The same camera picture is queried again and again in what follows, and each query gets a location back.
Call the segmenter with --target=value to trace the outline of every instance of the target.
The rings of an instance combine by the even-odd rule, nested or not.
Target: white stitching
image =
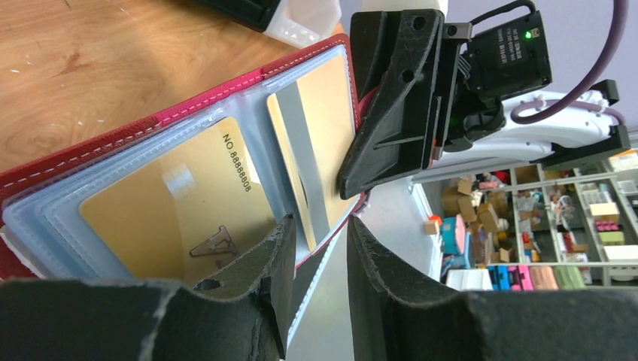
[[[274,73],[274,72],[276,72],[276,71],[280,71],[281,69],[287,68],[288,66],[293,65],[293,64],[296,64],[296,63],[298,63],[298,62],[300,62],[300,61],[302,61],[302,60],[304,60],[304,59],[307,59],[307,58],[309,58],[309,57],[311,57],[311,56],[315,55],[316,53],[320,53],[320,52],[324,51],[325,49],[327,49],[327,48],[329,48],[329,47],[333,47],[335,44],[345,44],[345,43],[344,43],[344,41],[341,41],[341,40],[334,41],[334,42],[332,42],[332,43],[330,43],[330,44],[328,44],[328,45],[326,45],[326,46],[324,46],[324,47],[322,47],[322,48],[320,48],[320,49],[317,49],[317,50],[315,50],[315,51],[312,51],[312,52],[310,52],[310,53],[307,53],[307,54],[305,54],[304,56],[302,56],[302,57],[300,57],[300,58],[297,58],[297,59],[295,59],[295,60],[293,60],[293,61],[291,61],[291,62],[287,62],[286,64],[284,64],[284,65],[282,65],[282,66],[280,66],[280,67],[278,67],[278,68],[276,68],[276,69],[273,69],[273,70],[271,70],[271,71],[269,71],[269,72],[267,72],[266,74],[263,74],[263,75],[268,75],[268,74]],[[246,81],[243,81],[243,82],[242,82],[242,86],[244,86],[244,85],[246,85],[246,84],[248,84],[248,83],[251,83],[251,82],[252,82],[252,81],[254,81],[255,79],[257,79],[257,78],[259,78],[259,77],[262,77],[263,75],[259,75],[259,76],[257,76],[257,77],[252,77],[251,79],[248,79],[248,80],[246,80]],[[192,106],[192,107],[189,107],[188,109],[184,109],[184,110],[182,110],[182,111],[179,111],[179,112],[177,112],[177,113],[175,113],[175,114],[171,115],[170,117],[166,117],[166,118],[164,118],[164,119],[162,120],[162,123],[166,122],[167,120],[170,120],[171,118],[175,118],[175,117],[179,116],[180,114],[183,114],[183,113],[186,113],[186,112],[188,112],[188,111],[191,111],[191,110],[193,110],[194,108],[199,108],[199,107],[200,107],[200,106],[202,106],[203,104],[206,104],[206,103],[208,103],[208,102],[210,102],[210,101],[213,101],[213,100],[215,100],[216,98],[218,98],[218,97],[220,97],[220,96],[222,96],[222,95],[224,95],[224,94],[226,94],[226,93],[229,93],[229,92],[233,91],[233,90],[234,90],[235,88],[237,88],[237,87],[239,87],[239,86],[232,86],[232,87],[230,87],[229,89],[226,89],[226,90],[224,90],[224,91],[223,91],[223,92],[221,92],[221,93],[215,94],[214,96],[212,96],[212,97],[210,97],[210,98],[208,98],[208,99],[204,99],[204,100],[202,100],[202,102],[201,102],[201,103],[198,103],[197,105],[194,105],[194,106]]]
[[[196,105],[193,105],[193,106],[189,107],[188,109],[184,109],[184,110],[182,110],[182,111],[180,111],[180,112],[178,112],[178,113],[176,113],[176,114],[171,115],[170,117],[165,118],[164,120],[162,120],[161,122],[157,123],[156,125],[151,126],[151,127],[149,127],[149,128],[146,128],[146,130],[144,130],[143,132],[136,132],[136,133],[135,133],[135,136],[133,136],[133,135],[129,135],[128,137],[126,137],[126,138],[124,138],[124,139],[118,139],[117,141],[115,141],[115,144],[122,143],[122,142],[124,142],[124,141],[125,141],[125,139],[133,139],[133,138],[136,138],[136,137],[138,137],[138,136],[140,136],[140,135],[143,135],[145,132],[146,132],[146,133],[152,132],[155,128],[159,128],[159,127],[161,127],[165,121],[170,120],[171,118],[178,117],[180,114],[184,114],[184,113],[187,113],[188,111],[191,111],[191,110],[193,110],[193,109],[195,109],[195,108],[199,108],[199,107],[201,107],[202,105],[204,105],[204,104],[206,104],[206,103],[208,103],[208,102],[211,102],[211,101],[215,100],[216,98],[218,98],[218,97],[222,96],[223,94],[229,93],[229,92],[233,91],[234,89],[236,89],[236,88],[238,88],[238,87],[240,87],[240,86],[245,86],[246,84],[252,83],[253,81],[255,81],[256,79],[258,79],[258,78],[260,78],[260,77],[263,77],[263,76],[266,76],[266,75],[272,74],[272,73],[274,73],[274,72],[280,71],[281,69],[287,68],[287,67],[288,67],[288,66],[290,66],[290,65],[296,64],[296,63],[298,63],[298,62],[300,62],[300,61],[302,61],[302,60],[304,60],[304,59],[307,59],[307,58],[309,58],[309,57],[311,57],[311,56],[315,55],[316,53],[320,53],[320,52],[324,51],[325,49],[327,49],[327,48],[329,48],[329,47],[333,47],[335,44],[345,44],[345,43],[344,43],[344,41],[341,41],[341,40],[334,41],[334,42],[332,42],[332,43],[330,43],[330,44],[328,44],[328,45],[326,45],[326,46],[324,46],[324,47],[322,47],[322,48],[320,48],[320,49],[317,49],[317,50],[315,50],[315,51],[312,51],[312,52],[310,52],[310,53],[307,53],[307,54],[305,54],[304,56],[302,56],[302,57],[300,57],[300,58],[297,58],[297,59],[295,59],[295,60],[293,60],[293,61],[291,61],[291,62],[287,62],[286,64],[284,64],[284,65],[282,65],[282,66],[280,66],[280,67],[278,67],[278,68],[276,68],[276,69],[273,69],[273,70],[271,70],[271,71],[269,71],[269,72],[267,72],[267,73],[265,73],[265,74],[260,74],[259,76],[252,77],[251,79],[248,79],[248,80],[246,80],[246,81],[243,81],[243,82],[241,83],[241,85],[235,85],[235,86],[232,86],[232,87],[230,87],[229,89],[226,89],[226,90],[224,90],[223,92],[216,94],[215,96],[212,96],[212,97],[210,97],[210,98],[208,98],[208,99],[204,99],[204,100],[202,100],[200,103],[197,103]],[[351,97],[352,97],[352,105],[353,105],[353,108],[354,108],[354,104],[355,104],[355,101],[354,101],[354,94],[351,94]],[[113,145],[113,143],[109,143],[109,144],[106,144],[106,145],[105,145],[105,146],[103,146],[103,147],[97,147],[96,149],[94,149],[94,150],[93,150],[93,152],[94,152],[94,153],[98,153],[98,152],[99,152],[100,150],[102,150],[103,148],[110,147],[110,146],[112,146],[112,145]],[[85,153],[85,154],[82,154],[82,155],[80,156],[80,158],[84,158],[84,157],[86,157],[86,156],[89,156],[90,154],[91,154],[91,153]],[[68,160],[67,162],[73,162],[73,161],[75,161],[75,160],[77,160],[77,157],[76,157],[76,156],[75,156],[75,157],[73,157],[73,158],[71,158],[71,159],[70,159],[70,160]],[[56,165],[56,166],[55,166],[55,168],[62,167],[62,166],[63,166],[64,164],[66,164],[67,162],[61,162],[60,164]],[[47,170],[46,170],[46,171],[44,171],[44,172],[36,172],[36,173],[34,173],[34,174],[29,175],[29,177],[37,177],[37,176],[39,176],[39,175],[41,175],[41,174],[43,174],[43,173],[49,173],[49,172],[52,172],[52,171],[54,171],[54,170],[55,170],[55,168],[49,168],[49,169],[47,169]],[[21,179],[19,179],[17,182],[7,183],[7,184],[5,184],[5,185],[4,185],[4,186],[2,186],[2,187],[3,187],[3,188],[8,188],[8,187],[13,186],[13,185],[14,185],[14,184],[16,184],[16,183],[20,183],[20,182],[23,182],[23,181],[26,181],[26,180],[27,180],[27,178],[21,178]]]

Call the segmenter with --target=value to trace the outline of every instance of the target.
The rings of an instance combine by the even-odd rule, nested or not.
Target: card logo
[[[223,268],[239,256],[237,247],[232,242],[232,238],[225,226],[220,226],[219,232],[212,235],[207,240],[190,251],[191,257],[210,256],[213,254],[230,253],[232,256],[226,259],[218,259],[217,267]]]

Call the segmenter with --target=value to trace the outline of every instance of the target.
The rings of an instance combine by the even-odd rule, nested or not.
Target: red leather cover
[[[153,136],[160,130],[179,122],[185,117],[208,107],[233,93],[244,90],[256,83],[286,71],[312,57],[325,52],[337,45],[345,45],[348,52],[348,62],[352,64],[350,41],[345,34],[335,35],[305,49],[278,59],[262,68],[258,68],[226,83],[216,86],[207,92],[186,100],[173,107],[160,111],[129,125],[120,127],[73,147],[50,154],[34,162],[21,165],[0,174],[0,206],[4,209],[10,201],[18,196],[24,196],[37,186],[59,181],[68,177],[94,162],[114,155],[138,143],[140,140]],[[352,88],[352,104],[354,108],[354,123],[358,129],[360,115],[357,104],[357,90],[354,85],[354,73],[350,67],[350,84]],[[0,217],[0,227],[4,225]],[[34,277],[11,252],[4,242],[0,241],[0,279],[9,277]]]

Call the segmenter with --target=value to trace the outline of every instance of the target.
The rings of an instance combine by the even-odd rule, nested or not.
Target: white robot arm
[[[563,96],[563,93],[536,91],[505,100],[506,124],[500,131],[476,141],[469,150],[444,152],[440,160],[415,178],[426,174],[429,181],[437,181],[478,170],[511,168],[552,155],[554,144],[564,148],[580,148],[609,138],[610,129],[618,124],[618,120],[602,112],[609,104],[603,94],[596,90],[586,92],[579,101],[595,105],[600,111],[569,107],[534,124],[521,125],[512,121],[511,114],[520,104],[547,102]],[[540,110],[531,108],[521,112],[521,115],[527,116]]]

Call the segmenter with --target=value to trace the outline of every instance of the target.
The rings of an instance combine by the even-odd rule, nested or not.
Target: wallet
[[[362,200],[336,172],[360,125],[336,35],[0,174],[0,278],[178,278],[232,262],[285,215],[296,264]]]

